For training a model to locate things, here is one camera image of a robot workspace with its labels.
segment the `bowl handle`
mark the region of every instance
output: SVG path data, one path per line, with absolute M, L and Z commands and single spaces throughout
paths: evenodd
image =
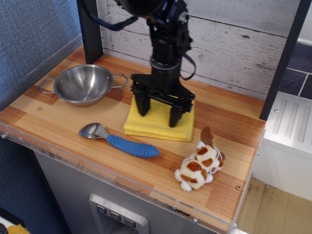
M 56 80 L 56 78 L 45 79 L 43 82 L 41 82 L 41 84 L 40 84 L 38 87 L 39 87 L 40 91 L 41 91 L 43 94 L 55 94 L 54 91 L 44 91 L 44 90 L 42 89 L 41 86 L 42 86 L 46 81 L 48 81 L 48 80 Z
M 116 73 L 116 74 L 112 74 L 112 75 L 113 75 L 113 76 L 123 76 L 123 77 L 126 78 L 126 82 L 125 82 L 123 85 L 113 86 L 112 88 L 122 88 L 122 87 L 124 87 L 124 86 L 128 83 L 128 81 L 129 81 L 129 78 L 127 78 L 127 77 L 125 76 L 125 74 L 123 74 L 123 73 Z

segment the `metal bowl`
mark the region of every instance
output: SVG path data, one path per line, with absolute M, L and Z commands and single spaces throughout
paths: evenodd
M 113 76 L 123 76 L 126 81 L 121 86 L 113 86 Z M 42 89 L 41 86 L 48 80 L 55 80 L 54 92 Z M 112 74 L 104 67 L 86 64 L 72 67 L 56 79 L 45 79 L 39 88 L 44 94 L 55 93 L 73 105 L 90 106 L 100 101 L 111 88 L 122 88 L 128 81 L 129 79 L 122 73 Z

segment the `white wooden plank wall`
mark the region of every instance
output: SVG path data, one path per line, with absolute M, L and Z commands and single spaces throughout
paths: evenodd
M 193 79 L 265 99 L 283 52 L 299 0 L 187 0 L 188 52 L 196 62 Z M 97 0 L 99 16 L 110 23 L 130 15 L 113 0 Z M 149 65 L 152 54 L 144 19 L 119 32 L 102 28 L 104 52 Z M 192 72 L 188 62 L 182 70 Z

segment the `black metal frame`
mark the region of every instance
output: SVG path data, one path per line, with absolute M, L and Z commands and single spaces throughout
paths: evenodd
M 276 73 L 274 75 L 267 98 L 265 100 L 265 104 L 263 106 L 260 115 L 260 119 L 262 120 L 267 120 L 269 117 L 279 86 L 286 71 L 288 62 L 293 53 L 293 49 L 296 45 L 302 25 L 308 13 L 311 1 L 312 0 L 301 0 L 299 3 L 298 10 L 294 17 L 292 27 L 289 36 L 287 38 L 281 59 L 277 66 Z M 98 11 L 96 0 L 88 0 L 86 1 L 86 4 L 88 5 L 88 8 L 90 9 L 91 13 L 97 16 Z M 100 27 L 96 22 L 90 20 L 87 17 L 79 1 L 77 1 L 77 5 L 86 63 L 90 64 L 95 62 L 103 54 Z
M 96 0 L 88 0 L 86 4 L 90 13 L 98 16 Z M 86 63 L 92 64 L 103 55 L 100 26 L 86 15 L 80 1 L 77 1 L 77 7 Z
M 278 63 L 273 81 L 271 83 L 267 98 L 265 100 L 260 119 L 267 120 L 275 101 L 279 86 L 287 69 L 287 65 L 296 46 L 302 25 L 308 13 L 311 0 L 301 0 L 294 17 L 281 59 Z

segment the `brown and white plush toy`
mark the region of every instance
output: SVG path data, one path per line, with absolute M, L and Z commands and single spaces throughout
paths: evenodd
M 210 127 L 203 128 L 196 151 L 183 160 L 180 169 L 176 169 L 175 178 L 184 191 L 210 183 L 214 178 L 212 174 L 223 168 L 225 155 L 213 146 L 213 138 Z

